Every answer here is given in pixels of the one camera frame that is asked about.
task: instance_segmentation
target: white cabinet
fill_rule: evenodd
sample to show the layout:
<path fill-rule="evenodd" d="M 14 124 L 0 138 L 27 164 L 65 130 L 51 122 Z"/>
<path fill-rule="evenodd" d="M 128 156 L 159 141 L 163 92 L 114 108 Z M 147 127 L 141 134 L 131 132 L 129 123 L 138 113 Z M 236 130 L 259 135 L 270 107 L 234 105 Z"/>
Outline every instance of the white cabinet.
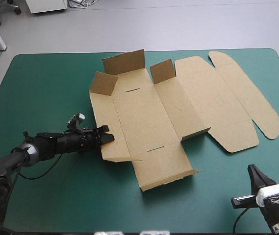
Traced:
<path fill-rule="evenodd" d="M 67 0 L 26 0 L 31 13 L 67 9 Z"/>

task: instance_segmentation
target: floor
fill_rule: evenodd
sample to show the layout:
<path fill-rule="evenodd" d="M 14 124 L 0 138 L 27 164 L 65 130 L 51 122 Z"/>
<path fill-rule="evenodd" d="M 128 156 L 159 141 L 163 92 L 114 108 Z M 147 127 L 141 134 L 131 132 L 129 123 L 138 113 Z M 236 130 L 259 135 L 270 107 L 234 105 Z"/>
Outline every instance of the floor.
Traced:
<path fill-rule="evenodd" d="M 21 53 L 269 47 L 279 55 L 279 0 L 99 0 L 87 9 L 32 15 L 4 10 L 0 84 Z"/>

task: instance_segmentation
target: flattened cardboard box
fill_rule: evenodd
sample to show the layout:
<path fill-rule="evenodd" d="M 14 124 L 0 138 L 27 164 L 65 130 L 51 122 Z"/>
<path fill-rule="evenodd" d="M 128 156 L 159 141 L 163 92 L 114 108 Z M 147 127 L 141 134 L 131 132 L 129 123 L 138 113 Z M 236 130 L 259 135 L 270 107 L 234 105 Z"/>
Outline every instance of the flattened cardboard box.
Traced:
<path fill-rule="evenodd" d="M 105 160 L 133 161 L 142 190 L 197 173 L 180 141 L 209 131 L 228 152 L 259 144 L 252 120 L 270 139 L 279 135 L 279 116 L 229 56 L 201 57 L 152 66 L 144 51 L 103 60 L 90 97 L 97 126 L 109 125 L 115 141 L 101 147 Z"/>
<path fill-rule="evenodd" d="M 101 146 L 103 159 L 133 161 L 143 191 L 199 172 L 190 165 L 180 142 L 208 127 L 197 117 L 180 84 L 154 86 L 144 50 L 104 59 L 103 64 L 106 73 L 98 72 L 90 88 L 97 126 L 108 125 L 115 137 Z"/>

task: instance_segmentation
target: green table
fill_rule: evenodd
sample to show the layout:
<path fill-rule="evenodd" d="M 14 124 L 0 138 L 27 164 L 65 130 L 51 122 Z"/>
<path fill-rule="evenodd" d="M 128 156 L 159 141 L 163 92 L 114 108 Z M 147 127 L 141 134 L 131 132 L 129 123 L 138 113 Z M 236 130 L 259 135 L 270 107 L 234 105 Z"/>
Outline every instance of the green table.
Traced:
<path fill-rule="evenodd" d="M 272 49 L 222 50 L 232 56 L 279 114 L 279 58 Z M 147 68 L 207 50 L 146 52 Z M 22 132 L 59 132 L 76 112 L 84 126 L 95 127 L 88 89 L 102 58 L 117 53 L 29 54 L 16 56 L 0 87 L 0 157 L 23 141 Z M 11 196 L 5 226 L 16 231 L 124 231 L 163 229 L 171 232 L 231 232 L 241 212 L 233 196 L 250 194 L 248 164 L 256 164 L 279 182 L 279 137 L 266 139 L 256 127 L 260 145 L 227 153 L 209 136 L 183 143 L 202 172 L 141 192 L 131 163 L 111 163 L 95 150 L 64 155 L 56 167 L 36 181 L 20 178 Z M 35 177 L 55 161 L 22 173 Z M 268 232 L 258 209 L 240 220 L 238 232 Z"/>

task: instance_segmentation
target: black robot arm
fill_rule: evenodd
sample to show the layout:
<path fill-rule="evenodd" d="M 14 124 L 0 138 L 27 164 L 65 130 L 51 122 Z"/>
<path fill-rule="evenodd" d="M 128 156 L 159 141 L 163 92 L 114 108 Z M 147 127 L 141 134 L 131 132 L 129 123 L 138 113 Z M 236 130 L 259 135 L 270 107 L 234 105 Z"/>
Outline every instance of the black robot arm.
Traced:
<path fill-rule="evenodd" d="M 77 113 L 67 123 L 68 130 L 61 133 L 38 133 L 30 137 L 24 132 L 24 142 L 11 154 L 0 158 L 0 227 L 5 219 L 8 200 L 23 166 L 29 167 L 39 161 L 53 158 L 56 154 L 85 152 L 114 140 L 108 134 L 108 126 L 96 129 L 81 128 L 84 115 Z"/>
<path fill-rule="evenodd" d="M 259 208 L 272 234 L 279 235 L 279 184 L 255 165 L 248 166 L 252 194 L 232 198 L 234 209 Z"/>

